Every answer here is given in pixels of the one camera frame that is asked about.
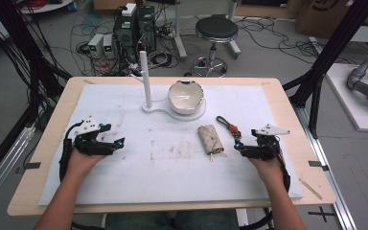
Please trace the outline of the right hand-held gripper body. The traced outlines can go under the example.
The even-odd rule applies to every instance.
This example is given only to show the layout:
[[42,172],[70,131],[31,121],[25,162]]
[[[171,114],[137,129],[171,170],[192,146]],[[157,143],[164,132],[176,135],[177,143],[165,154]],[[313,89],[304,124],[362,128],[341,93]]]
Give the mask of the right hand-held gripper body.
[[271,160],[280,154],[279,135],[290,134],[289,129],[267,124],[257,128],[260,134],[256,138],[257,146],[245,146],[245,151],[241,152],[243,157],[255,158],[263,161]]

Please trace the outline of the brown strap keychain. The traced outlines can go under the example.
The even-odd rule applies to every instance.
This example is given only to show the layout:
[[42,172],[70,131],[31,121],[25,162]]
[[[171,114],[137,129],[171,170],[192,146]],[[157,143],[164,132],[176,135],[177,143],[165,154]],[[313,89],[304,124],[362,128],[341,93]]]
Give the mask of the brown strap keychain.
[[239,129],[229,123],[226,119],[224,119],[222,116],[217,116],[216,120],[223,126],[227,128],[227,130],[231,133],[231,135],[234,137],[234,140],[236,143],[238,143],[242,138],[242,133],[239,131]]

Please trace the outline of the person's left hand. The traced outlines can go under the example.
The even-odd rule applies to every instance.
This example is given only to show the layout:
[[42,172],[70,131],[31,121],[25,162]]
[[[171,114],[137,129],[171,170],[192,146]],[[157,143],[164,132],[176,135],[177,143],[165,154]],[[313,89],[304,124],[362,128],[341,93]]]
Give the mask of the person's left hand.
[[80,153],[77,149],[73,149],[64,178],[83,181],[103,159],[105,159],[104,155],[86,155]]

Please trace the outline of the person's right hand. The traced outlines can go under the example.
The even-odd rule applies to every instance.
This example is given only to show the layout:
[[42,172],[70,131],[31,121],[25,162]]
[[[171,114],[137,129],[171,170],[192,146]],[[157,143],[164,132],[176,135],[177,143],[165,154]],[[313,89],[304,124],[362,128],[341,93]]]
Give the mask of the person's right hand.
[[281,164],[277,159],[263,161],[260,159],[249,158],[249,161],[257,169],[258,174],[266,187],[284,185]]

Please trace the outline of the white stand with pole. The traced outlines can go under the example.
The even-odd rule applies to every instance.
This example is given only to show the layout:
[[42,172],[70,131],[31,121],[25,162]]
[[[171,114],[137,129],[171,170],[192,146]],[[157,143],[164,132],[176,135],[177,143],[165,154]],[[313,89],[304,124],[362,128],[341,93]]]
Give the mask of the white stand with pole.
[[163,112],[169,115],[170,117],[176,119],[177,121],[182,121],[182,122],[195,121],[203,116],[203,114],[206,111],[206,100],[205,99],[203,99],[203,102],[201,104],[199,111],[196,112],[195,114],[181,115],[181,114],[174,112],[171,109],[170,104],[168,102],[168,91],[170,88],[167,91],[167,96],[165,99],[160,100],[160,101],[154,101],[151,98],[150,76],[149,76],[147,53],[145,51],[140,51],[139,57],[140,57],[141,74],[142,74],[141,82],[144,85],[145,99],[146,99],[142,105],[142,110],[144,112],[146,113]]

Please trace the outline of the thin wooden stick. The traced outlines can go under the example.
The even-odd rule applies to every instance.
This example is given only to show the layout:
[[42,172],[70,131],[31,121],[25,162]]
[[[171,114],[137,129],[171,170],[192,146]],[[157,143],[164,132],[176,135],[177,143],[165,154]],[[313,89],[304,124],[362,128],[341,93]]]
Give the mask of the thin wooden stick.
[[304,185],[309,191],[311,191],[319,200],[323,200],[323,196],[317,192],[312,185],[310,185],[307,181],[302,178],[299,178],[299,181],[302,185]]

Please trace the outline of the white foam mat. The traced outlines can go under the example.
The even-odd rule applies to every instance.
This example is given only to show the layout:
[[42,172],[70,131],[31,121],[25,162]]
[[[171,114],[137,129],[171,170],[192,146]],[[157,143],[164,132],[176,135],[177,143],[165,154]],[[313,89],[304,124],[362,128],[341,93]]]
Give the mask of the white foam mat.
[[[98,123],[111,124],[100,140],[125,138],[125,146],[95,166],[80,188],[78,202],[266,200],[257,170],[234,149],[232,135],[216,120],[224,117],[241,130],[244,144],[254,144],[251,129],[275,122],[265,92],[260,86],[243,85],[206,85],[203,90],[204,115],[180,122],[163,112],[145,113],[141,85],[84,86],[70,122],[92,116]],[[210,161],[197,133],[206,125],[215,127],[226,157],[216,154]]]

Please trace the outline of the white eggshell-shaped bowl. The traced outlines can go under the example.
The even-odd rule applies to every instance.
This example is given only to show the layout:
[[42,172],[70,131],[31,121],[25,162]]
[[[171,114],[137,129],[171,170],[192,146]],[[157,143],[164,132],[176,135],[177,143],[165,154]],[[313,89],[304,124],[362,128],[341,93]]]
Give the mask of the white eggshell-shaped bowl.
[[178,80],[168,91],[168,102],[171,109],[181,115],[198,112],[203,99],[203,89],[194,80]]

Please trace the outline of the grey power supply box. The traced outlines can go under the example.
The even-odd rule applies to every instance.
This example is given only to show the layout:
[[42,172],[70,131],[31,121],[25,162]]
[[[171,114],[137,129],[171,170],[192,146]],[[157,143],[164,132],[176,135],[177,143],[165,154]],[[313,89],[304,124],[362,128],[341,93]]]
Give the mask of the grey power supply box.
[[104,54],[104,36],[95,34],[88,42],[88,48],[93,58],[101,58]]
[[103,36],[103,53],[106,58],[115,58],[113,37],[111,34]]

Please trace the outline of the white platform board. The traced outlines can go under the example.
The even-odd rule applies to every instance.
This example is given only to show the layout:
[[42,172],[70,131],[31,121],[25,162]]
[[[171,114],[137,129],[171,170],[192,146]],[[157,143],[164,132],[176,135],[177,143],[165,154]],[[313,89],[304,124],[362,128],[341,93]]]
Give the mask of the white platform board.
[[335,63],[328,71],[327,79],[355,128],[368,131],[368,100],[346,86],[348,76],[355,68],[357,66],[353,64]]

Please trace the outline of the black computer tower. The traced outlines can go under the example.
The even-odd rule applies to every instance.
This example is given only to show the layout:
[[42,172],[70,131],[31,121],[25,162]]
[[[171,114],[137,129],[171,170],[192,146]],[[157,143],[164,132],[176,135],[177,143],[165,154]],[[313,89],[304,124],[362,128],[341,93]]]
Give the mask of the black computer tower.
[[140,43],[144,50],[152,52],[156,49],[154,31],[154,6],[142,6],[138,12]]
[[118,47],[119,60],[122,63],[134,63],[137,60],[137,17],[136,5],[126,3],[117,9],[113,27],[115,41]]

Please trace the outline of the person's legs in green pants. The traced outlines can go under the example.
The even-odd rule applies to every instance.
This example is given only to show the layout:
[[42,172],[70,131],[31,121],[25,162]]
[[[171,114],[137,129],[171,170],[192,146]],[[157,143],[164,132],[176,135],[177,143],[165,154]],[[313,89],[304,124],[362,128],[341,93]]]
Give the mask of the person's legs in green pants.
[[240,230],[237,213],[229,210],[178,211],[111,214],[105,230]]

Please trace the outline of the black round stool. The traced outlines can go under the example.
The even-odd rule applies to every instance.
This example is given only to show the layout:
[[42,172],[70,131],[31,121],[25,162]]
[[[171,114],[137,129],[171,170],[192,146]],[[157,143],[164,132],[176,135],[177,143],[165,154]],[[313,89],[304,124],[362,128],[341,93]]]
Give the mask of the black round stool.
[[216,57],[218,43],[230,43],[238,36],[238,26],[224,15],[211,15],[199,19],[195,24],[195,33],[211,43],[209,55],[199,57],[192,70],[200,77],[225,77],[228,72],[228,64]]

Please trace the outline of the aluminium rail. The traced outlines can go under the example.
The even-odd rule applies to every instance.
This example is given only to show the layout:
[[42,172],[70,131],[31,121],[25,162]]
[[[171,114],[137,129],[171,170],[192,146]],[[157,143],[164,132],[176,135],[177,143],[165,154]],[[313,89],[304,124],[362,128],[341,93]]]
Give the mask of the aluminium rail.
[[330,182],[331,188],[333,189],[333,193],[335,194],[335,203],[333,204],[333,210],[339,222],[340,228],[342,230],[357,230],[357,226],[354,222],[351,212],[336,182],[326,153],[323,150],[320,141],[314,137],[313,132],[309,129],[309,115],[306,109],[297,107],[293,107],[293,109],[310,142],[311,147],[313,148],[313,152],[319,161],[320,168],[325,173],[328,181]]
[[35,135],[35,126],[24,127],[22,131],[11,142],[9,148],[4,151],[3,159],[0,161],[0,187],[8,178],[26,147]]

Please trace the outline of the black metal frame stand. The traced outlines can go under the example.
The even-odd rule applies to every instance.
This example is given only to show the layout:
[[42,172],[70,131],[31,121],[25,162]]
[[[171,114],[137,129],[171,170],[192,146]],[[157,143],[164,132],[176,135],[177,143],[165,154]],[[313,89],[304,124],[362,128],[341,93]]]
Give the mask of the black metal frame stand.
[[9,34],[5,38],[0,32],[0,48],[28,89],[27,108],[0,144],[1,164],[23,128],[37,119],[39,107],[62,93],[58,78],[68,81],[72,75],[54,57],[49,61],[43,56],[14,0],[0,0],[0,22]]
[[318,138],[317,118],[322,81],[367,17],[368,0],[354,0],[309,71],[283,85],[285,91],[298,86],[296,92],[289,97],[291,104],[298,108],[303,108],[307,99],[311,98],[308,128],[315,139]]

